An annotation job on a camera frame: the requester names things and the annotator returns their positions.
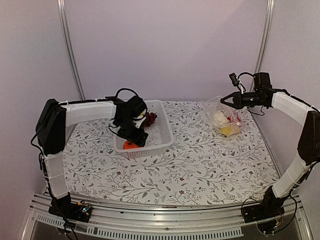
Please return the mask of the white toy cauliflower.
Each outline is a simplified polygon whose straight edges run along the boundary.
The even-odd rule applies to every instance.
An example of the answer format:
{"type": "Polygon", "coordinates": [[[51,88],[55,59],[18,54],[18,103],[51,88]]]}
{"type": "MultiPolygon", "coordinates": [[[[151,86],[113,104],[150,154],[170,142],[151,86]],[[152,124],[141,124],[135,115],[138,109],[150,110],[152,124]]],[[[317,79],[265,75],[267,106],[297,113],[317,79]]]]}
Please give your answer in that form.
{"type": "Polygon", "coordinates": [[[224,125],[227,125],[229,123],[229,120],[227,119],[227,117],[224,115],[224,113],[221,110],[217,110],[213,114],[213,122],[217,126],[224,126],[224,125]]]}

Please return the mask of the red toy pepper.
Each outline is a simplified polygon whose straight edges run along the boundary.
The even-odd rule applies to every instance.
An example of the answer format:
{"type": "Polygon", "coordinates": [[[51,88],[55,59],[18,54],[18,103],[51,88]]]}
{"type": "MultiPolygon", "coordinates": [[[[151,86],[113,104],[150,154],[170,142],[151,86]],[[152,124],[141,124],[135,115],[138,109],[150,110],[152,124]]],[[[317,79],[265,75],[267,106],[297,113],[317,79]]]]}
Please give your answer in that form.
{"type": "Polygon", "coordinates": [[[230,124],[236,124],[240,126],[242,124],[241,118],[235,113],[227,117],[230,124]]]}

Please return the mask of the white perforated plastic basket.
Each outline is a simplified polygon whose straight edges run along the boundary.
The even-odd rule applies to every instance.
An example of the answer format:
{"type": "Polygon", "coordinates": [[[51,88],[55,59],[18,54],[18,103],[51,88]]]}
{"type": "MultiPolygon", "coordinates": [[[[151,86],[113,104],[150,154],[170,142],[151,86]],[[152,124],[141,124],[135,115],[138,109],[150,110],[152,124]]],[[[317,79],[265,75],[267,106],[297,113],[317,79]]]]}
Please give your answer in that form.
{"type": "Polygon", "coordinates": [[[145,128],[148,134],[145,145],[139,148],[124,149],[125,140],[113,136],[113,148],[116,153],[128,159],[155,156],[165,153],[166,149],[174,143],[174,137],[164,104],[160,100],[145,101],[148,112],[155,113],[155,123],[145,128]]]}

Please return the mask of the clear zip top bag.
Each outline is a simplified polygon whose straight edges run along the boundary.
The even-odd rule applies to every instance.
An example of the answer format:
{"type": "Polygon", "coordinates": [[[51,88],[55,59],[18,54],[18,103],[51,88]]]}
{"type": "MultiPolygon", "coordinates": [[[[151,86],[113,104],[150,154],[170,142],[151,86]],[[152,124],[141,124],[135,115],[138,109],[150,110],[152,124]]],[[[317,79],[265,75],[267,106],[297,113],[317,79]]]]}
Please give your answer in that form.
{"type": "Polygon", "coordinates": [[[234,108],[221,103],[218,95],[204,101],[204,115],[208,124],[222,135],[229,137],[238,134],[242,128],[242,120],[234,108]]]}

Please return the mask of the yellow toy corn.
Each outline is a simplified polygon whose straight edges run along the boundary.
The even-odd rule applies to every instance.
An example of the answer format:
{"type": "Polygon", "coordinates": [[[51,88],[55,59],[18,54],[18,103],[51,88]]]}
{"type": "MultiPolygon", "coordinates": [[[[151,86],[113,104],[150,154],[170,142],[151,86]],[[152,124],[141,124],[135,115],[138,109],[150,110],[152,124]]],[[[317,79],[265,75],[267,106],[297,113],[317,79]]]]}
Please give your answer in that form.
{"type": "Polygon", "coordinates": [[[237,125],[228,125],[220,128],[220,132],[225,136],[231,136],[240,132],[240,128],[237,125]]]}

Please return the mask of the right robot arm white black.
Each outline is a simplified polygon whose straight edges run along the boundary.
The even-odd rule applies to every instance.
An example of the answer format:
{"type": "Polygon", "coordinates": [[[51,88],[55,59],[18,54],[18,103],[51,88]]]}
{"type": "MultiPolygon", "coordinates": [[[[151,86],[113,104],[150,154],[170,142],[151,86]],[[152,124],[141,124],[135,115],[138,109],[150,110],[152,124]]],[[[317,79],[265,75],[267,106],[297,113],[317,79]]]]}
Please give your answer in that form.
{"type": "Polygon", "coordinates": [[[236,110],[246,107],[272,109],[291,120],[292,126],[299,129],[296,151],[291,155],[292,162],[280,179],[266,190],[258,208],[262,218],[269,218],[320,161],[320,110],[286,89],[273,87],[267,72],[231,73],[229,78],[237,91],[223,97],[220,103],[236,110]]]}

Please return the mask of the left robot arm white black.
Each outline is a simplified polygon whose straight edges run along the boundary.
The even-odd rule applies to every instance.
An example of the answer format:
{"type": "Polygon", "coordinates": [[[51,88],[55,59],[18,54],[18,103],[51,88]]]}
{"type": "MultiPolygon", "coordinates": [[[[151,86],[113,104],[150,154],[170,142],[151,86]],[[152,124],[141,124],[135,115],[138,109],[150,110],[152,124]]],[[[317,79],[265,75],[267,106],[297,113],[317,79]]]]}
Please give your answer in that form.
{"type": "Polygon", "coordinates": [[[30,144],[39,150],[39,164],[43,171],[55,209],[63,216],[74,213],[74,205],[65,199],[69,195],[63,164],[63,153],[75,128],[96,120],[111,121],[111,132],[119,138],[139,147],[146,143],[148,134],[142,125],[148,107],[145,101],[134,95],[129,100],[117,96],[59,102],[46,101],[35,127],[30,144]]]}

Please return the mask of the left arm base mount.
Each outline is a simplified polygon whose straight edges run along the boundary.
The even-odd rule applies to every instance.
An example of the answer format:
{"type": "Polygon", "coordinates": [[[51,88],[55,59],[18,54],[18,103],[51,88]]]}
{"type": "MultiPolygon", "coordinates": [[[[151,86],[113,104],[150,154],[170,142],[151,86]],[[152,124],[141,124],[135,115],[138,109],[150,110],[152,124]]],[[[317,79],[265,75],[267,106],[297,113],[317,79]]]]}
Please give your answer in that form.
{"type": "Polygon", "coordinates": [[[48,212],[63,219],[88,223],[92,214],[92,205],[83,200],[73,203],[68,197],[53,198],[48,212]]]}

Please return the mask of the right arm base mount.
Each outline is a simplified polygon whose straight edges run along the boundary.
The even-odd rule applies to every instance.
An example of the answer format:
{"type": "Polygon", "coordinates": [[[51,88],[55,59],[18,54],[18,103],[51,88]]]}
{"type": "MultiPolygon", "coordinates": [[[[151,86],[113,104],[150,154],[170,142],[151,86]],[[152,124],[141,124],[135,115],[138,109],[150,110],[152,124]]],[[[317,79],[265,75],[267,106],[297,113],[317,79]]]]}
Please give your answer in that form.
{"type": "Polygon", "coordinates": [[[256,228],[262,235],[274,235],[285,230],[296,217],[298,202],[292,196],[290,198],[294,202],[294,212],[291,219],[282,228],[280,228],[280,225],[284,222],[285,213],[283,207],[263,213],[262,204],[256,199],[249,197],[242,203],[240,212],[245,223],[256,222],[256,228]]]}

